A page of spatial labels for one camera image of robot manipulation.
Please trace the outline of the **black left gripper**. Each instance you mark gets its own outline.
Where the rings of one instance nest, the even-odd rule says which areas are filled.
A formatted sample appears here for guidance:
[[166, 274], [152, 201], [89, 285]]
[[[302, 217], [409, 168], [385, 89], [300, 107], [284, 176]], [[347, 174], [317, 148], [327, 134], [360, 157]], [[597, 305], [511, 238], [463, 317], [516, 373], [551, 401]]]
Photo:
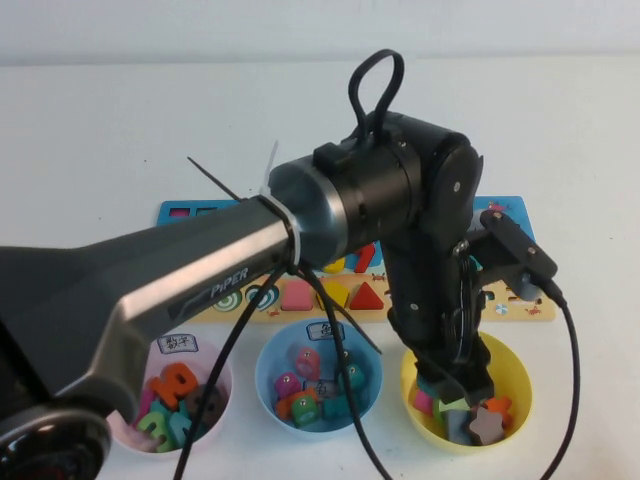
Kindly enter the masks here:
[[484, 297], [475, 286], [470, 255], [387, 247], [385, 264], [392, 299], [388, 317], [414, 353], [424, 382], [443, 401], [492, 398], [491, 354], [478, 333]]

